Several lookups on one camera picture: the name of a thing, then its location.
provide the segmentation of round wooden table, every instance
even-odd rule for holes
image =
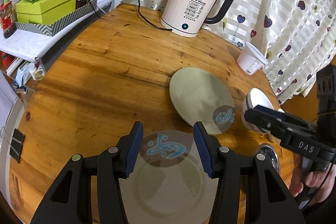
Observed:
[[[80,34],[60,56],[34,93],[19,130],[26,135],[21,161],[11,159],[10,198],[15,213],[30,223],[49,186],[69,158],[100,154],[129,133],[135,121],[145,134],[172,129],[191,133],[169,97],[173,74],[192,66],[209,71],[226,83],[234,99],[236,120],[218,135],[222,145],[241,155],[254,155],[266,135],[248,131],[240,120],[243,99],[261,89],[278,109],[277,99],[262,70],[246,75],[236,64],[240,50],[201,29],[186,38],[157,30],[137,16],[137,7],[123,4]],[[159,24],[160,13],[142,8]],[[281,177],[287,185],[293,170],[292,152],[272,143],[279,155]],[[97,215],[96,186],[92,211]],[[239,221],[244,222],[241,193]]]

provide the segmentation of white bowl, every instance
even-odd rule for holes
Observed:
[[[255,132],[262,133],[262,134],[268,134],[269,130],[266,130],[261,127],[257,127],[254,124],[251,124],[245,120],[244,114],[246,110],[251,109],[257,105],[261,105],[264,107],[268,107],[270,109],[274,109],[272,103],[267,98],[267,96],[261,90],[253,88],[249,91],[249,93],[246,95],[244,99],[243,110],[241,112],[241,121],[243,122],[243,125],[249,130],[253,130]]]

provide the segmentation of curtain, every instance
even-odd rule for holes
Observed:
[[[163,11],[167,1],[140,4]],[[217,0],[209,15],[223,2]],[[335,4],[336,0],[235,0],[221,22],[203,28],[239,48],[246,42],[259,48],[268,60],[266,77],[282,104],[295,94],[307,95],[316,72],[335,56]]]

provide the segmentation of hand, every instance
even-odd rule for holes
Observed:
[[[289,191],[291,192],[293,197],[296,197],[303,190],[303,183],[301,182],[302,172],[300,164],[301,164],[301,157],[298,156],[294,162],[293,176],[291,179],[291,184],[289,186]],[[329,168],[327,168],[325,171],[310,172],[304,181],[305,185],[308,187],[319,188],[324,178],[326,177],[328,170]],[[325,201],[334,187],[334,182],[335,182],[335,165],[332,166],[332,170],[330,171],[327,180],[323,184],[322,188],[315,195],[315,197],[309,202],[308,206]]]

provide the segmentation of red package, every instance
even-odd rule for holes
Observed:
[[[13,60],[15,59],[14,56],[11,56],[5,52],[1,52],[1,58],[2,58],[2,63],[3,65],[8,68],[9,65],[13,62]]]

